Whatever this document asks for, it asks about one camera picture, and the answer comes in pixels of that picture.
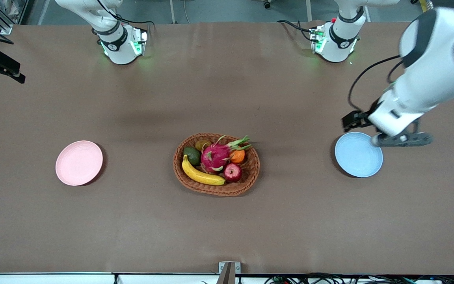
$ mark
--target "fruit basket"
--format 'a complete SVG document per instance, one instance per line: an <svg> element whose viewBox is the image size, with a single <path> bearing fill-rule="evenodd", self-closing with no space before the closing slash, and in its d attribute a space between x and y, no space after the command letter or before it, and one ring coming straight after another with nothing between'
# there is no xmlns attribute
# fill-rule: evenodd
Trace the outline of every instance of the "fruit basket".
<svg viewBox="0 0 454 284"><path fill-rule="evenodd" d="M194 147L195 142L198 140L216 142L220 137L222 137L220 134L197 133L185 139L176 149L173 159L173 169L182 185L190 190L216 196L238 196L252 187L260 172L260 160L253 147L246 149L245 160L239 165L242 169L242 176L238 182L225 183L224 185L205 185L189 178L182 169L183 151L185 147ZM238 140L238 138L226 135L220 140L219 144L227 144L233 140Z"/></svg>

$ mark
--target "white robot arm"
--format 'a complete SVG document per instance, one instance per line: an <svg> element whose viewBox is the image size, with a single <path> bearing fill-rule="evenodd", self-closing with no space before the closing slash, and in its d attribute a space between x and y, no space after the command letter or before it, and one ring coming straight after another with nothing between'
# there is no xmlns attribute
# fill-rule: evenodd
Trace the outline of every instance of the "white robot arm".
<svg viewBox="0 0 454 284"><path fill-rule="evenodd" d="M421 146L432 136L407 128L443 102L454 98L454 9L439 7L420 15L400 39L405 72L365 113L353 111L343 121L345 131L374 125L377 146Z"/></svg>
<svg viewBox="0 0 454 284"><path fill-rule="evenodd" d="M335 0L339 14L335 22L328 22L311 32L313 52L331 62L341 62L353 52L357 36L365 23L364 6L395 5L399 0Z"/></svg>
<svg viewBox="0 0 454 284"><path fill-rule="evenodd" d="M113 63L131 63L144 53L147 40L146 31L121 23L114 18L115 10L123 0L56 0L66 8L87 21L101 39L104 54Z"/></svg>

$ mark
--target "green avocado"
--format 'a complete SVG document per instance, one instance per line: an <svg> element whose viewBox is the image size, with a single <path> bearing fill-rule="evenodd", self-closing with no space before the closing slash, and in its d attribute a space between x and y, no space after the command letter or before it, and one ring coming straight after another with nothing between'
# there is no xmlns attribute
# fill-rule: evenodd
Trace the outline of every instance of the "green avocado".
<svg viewBox="0 0 454 284"><path fill-rule="evenodd" d="M201 164L201 153L194 147L185 147L183 154L188 156L192 165L199 166Z"/></svg>

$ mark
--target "banana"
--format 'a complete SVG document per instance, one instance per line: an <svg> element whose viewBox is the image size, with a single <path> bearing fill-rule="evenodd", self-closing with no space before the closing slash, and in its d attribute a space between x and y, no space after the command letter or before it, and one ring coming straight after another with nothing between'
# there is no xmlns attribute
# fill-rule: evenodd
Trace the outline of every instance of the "banana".
<svg viewBox="0 0 454 284"><path fill-rule="evenodd" d="M196 182L203 183L205 185L223 185L225 179L221 176L215 176L213 174L203 173L198 171L194 166L189 162L187 155L183 155L182 169L189 176L189 178L195 180Z"/></svg>

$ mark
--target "pink plate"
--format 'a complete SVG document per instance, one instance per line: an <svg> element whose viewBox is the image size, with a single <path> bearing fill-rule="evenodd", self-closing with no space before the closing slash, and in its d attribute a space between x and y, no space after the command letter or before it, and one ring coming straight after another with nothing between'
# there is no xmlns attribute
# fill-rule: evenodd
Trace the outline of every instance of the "pink plate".
<svg viewBox="0 0 454 284"><path fill-rule="evenodd" d="M69 144L56 161L57 177L67 185L84 185L94 179L102 166L102 152L90 141Z"/></svg>

